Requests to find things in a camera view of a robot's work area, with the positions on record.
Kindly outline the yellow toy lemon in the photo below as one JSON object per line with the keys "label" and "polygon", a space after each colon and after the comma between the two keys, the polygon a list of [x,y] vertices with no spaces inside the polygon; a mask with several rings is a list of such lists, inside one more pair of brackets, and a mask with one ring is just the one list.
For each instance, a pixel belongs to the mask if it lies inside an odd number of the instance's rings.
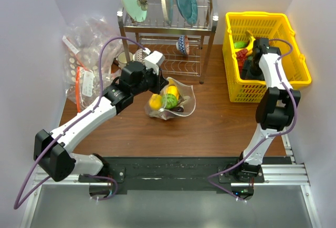
{"label": "yellow toy lemon", "polygon": [[149,106],[152,110],[159,110],[162,107],[162,96],[153,94],[149,100]]}

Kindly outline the yellow toy pepper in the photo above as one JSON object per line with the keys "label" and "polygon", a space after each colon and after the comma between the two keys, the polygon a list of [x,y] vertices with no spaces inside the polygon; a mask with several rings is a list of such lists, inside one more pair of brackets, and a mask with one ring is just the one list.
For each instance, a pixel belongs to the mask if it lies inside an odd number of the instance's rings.
{"label": "yellow toy pepper", "polygon": [[177,100],[179,99],[180,94],[179,94],[178,88],[174,85],[168,86],[166,93],[174,95]]}

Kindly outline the green toy lime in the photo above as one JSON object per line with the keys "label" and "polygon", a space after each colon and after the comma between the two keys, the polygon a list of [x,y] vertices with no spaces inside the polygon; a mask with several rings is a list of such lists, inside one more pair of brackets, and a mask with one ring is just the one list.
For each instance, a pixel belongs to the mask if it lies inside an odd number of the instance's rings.
{"label": "green toy lime", "polygon": [[162,97],[162,106],[164,109],[173,109],[177,106],[178,99],[173,94],[165,94]]}

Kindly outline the clear zip top bag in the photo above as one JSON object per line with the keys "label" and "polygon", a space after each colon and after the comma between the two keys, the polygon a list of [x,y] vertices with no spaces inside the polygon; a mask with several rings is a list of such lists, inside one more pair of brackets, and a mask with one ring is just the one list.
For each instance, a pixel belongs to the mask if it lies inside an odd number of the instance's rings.
{"label": "clear zip top bag", "polygon": [[193,86],[185,85],[171,77],[159,94],[153,94],[145,105],[145,113],[152,118],[169,120],[188,117],[196,108]]}

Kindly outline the purple toy eggplant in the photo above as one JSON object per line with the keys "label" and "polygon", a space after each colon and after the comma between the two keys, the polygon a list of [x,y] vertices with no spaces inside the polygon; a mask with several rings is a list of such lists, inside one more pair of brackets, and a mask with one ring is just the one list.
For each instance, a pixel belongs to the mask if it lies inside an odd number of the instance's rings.
{"label": "purple toy eggplant", "polygon": [[181,113],[181,112],[184,112],[184,108],[183,107],[175,107],[175,108],[172,108],[171,111]]}

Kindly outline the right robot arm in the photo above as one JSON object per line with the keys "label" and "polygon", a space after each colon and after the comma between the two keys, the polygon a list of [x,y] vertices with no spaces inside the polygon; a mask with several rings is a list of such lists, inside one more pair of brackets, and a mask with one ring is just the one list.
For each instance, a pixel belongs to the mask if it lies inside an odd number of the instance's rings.
{"label": "right robot arm", "polygon": [[284,55],[269,43],[268,38],[254,41],[252,60],[242,71],[247,79],[264,80],[266,91],[256,110],[256,131],[231,172],[239,182],[248,182],[259,174],[273,139],[285,127],[293,126],[301,98],[300,91],[293,89],[285,75],[281,61]]}

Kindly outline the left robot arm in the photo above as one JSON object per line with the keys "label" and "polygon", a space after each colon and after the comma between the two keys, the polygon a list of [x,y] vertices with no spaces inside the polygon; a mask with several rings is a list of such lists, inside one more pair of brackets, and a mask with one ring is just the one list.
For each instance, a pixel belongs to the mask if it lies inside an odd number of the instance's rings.
{"label": "left robot arm", "polygon": [[56,182],[71,174],[91,175],[103,182],[111,172],[108,162],[98,154],[75,154],[75,147],[105,121],[133,103],[134,96],[146,91],[159,94],[168,85],[160,63],[132,61],[121,75],[103,90],[89,107],[64,125],[35,136],[34,161]]}

